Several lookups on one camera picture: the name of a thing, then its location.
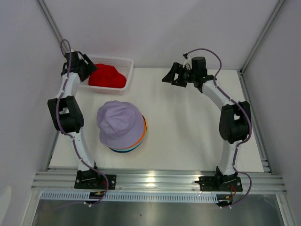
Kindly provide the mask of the red bucket hat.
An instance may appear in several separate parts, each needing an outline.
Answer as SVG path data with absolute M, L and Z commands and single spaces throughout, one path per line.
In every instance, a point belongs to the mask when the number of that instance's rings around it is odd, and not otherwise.
M 124 88 L 127 79 L 111 65 L 96 64 L 97 70 L 88 79 L 89 86 Z

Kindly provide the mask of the orange bucket hat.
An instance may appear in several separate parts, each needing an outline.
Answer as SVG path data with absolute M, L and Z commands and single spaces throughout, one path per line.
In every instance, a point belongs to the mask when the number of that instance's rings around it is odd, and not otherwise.
M 141 138 L 134 145 L 132 145 L 132 146 L 126 148 L 126 149 L 123 149 L 122 152 L 124 152 L 124 153 L 130 152 L 130 151 L 136 149 L 143 142 L 144 137 L 145 137 L 146 132 L 147 132 L 147 122 L 146 122 L 146 119 L 145 119 L 144 116 L 143 116 L 143 122 L 144 122 L 144 131 L 143 131 L 143 134 L 142 134 Z

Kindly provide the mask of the lavender bucket hat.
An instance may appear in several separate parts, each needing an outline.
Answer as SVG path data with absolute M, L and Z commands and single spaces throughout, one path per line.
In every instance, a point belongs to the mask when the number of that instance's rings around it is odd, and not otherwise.
M 134 145 L 144 131 L 143 115 L 130 102 L 108 101 L 96 116 L 100 142 L 112 149 L 126 149 Z

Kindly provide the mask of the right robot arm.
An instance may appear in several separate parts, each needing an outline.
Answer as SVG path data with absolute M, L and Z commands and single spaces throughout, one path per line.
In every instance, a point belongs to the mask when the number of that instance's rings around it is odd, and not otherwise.
M 236 162 L 238 147 L 248 139 L 252 131 L 249 103 L 236 102 L 227 96 L 218 86 L 216 77 L 208 74 L 206 59 L 202 56 L 189 57 L 184 64 L 174 62 L 162 81 L 179 87 L 192 83 L 221 111 L 218 129 L 223 139 L 222 156 L 214 176 L 202 176 L 196 181 L 201 191 L 228 192 L 235 188 L 241 192 Z

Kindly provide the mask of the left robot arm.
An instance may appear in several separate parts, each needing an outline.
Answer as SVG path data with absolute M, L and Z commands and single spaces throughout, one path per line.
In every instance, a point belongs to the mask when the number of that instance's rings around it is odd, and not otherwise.
M 88 150 L 83 134 L 84 117 L 75 96 L 79 85 L 89 78 L 96 66 L 79 51 L 71 50 L 64 57 L 62 84 L 56 97 L 48 100 L 47 105 L 55 129 L 67 138 L 78 161 L 75 185 L 86 183 L 95 189 L 101 185 L 102 177 Z

